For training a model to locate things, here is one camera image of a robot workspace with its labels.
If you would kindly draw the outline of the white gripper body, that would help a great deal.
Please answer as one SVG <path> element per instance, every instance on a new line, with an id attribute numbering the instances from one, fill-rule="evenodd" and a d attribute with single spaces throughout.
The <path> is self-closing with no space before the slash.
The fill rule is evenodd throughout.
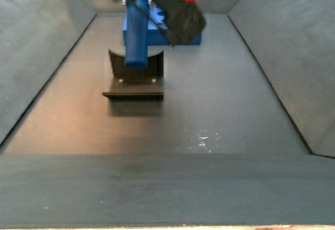
<path id="1" fill-rule="evenodd" d="M 165 12 L 164 37 L 170 45 L 190 43 L 205 27 L 205 19 L 194 2 L 185 0 L 152 0 Z"/>

